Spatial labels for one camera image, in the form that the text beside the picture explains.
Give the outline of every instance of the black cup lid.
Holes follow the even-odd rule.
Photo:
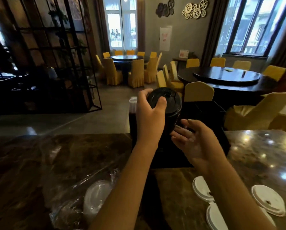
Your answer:
[[[166,98],[167,106],[166,116],[172,116],[178,113],[182,108],[182,100],[177,92],[168,87],[157,88],[147,96],[147,101],[152,108],[155,108],[158,99],[163,96]]]

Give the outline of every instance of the white sign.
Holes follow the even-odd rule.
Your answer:
[[[180,50],[179,57],[180,58],[188,58],[189,56],[189,50]]]
[[[172,27],[160,27],[160,51],[169,51]]]

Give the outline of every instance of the hand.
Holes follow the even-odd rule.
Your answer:
[[[176,125],[174,131],[171,132],[172,141],[203,176],[208,176],[212,163],[221,159],[226,160],[217,137],[201,121],[182,119],[181,123],[193,129],[195,133]]]
[[[152,88],[148,88],[138,94],[136,113],[137,142],[157,147],[164,129],[166,99],[165,97],[160,97],[156,107],[152,109],[146,100],[146,96],[152,91]]]

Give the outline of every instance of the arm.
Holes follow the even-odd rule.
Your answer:
[[[152,109],[146,95],[152,89],[139,92],[137,103],[137,143],[116,186],[93,220],[92,230],[134,229],[149,166],[164,128],[166,99],[160,97]]]
[[[176,126],[172,141],[208,184],[229,229],[276,229],[260,210],[228,162],[213,131],[197,120],[181,120],[195,131]]]

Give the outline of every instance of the floor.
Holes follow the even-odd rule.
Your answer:
[[[156,88],[156,84],[144,88]],[[128,101],[142,90],[99,82],[103,110],[85,114],[0,116],[0,136],[129,133]]]

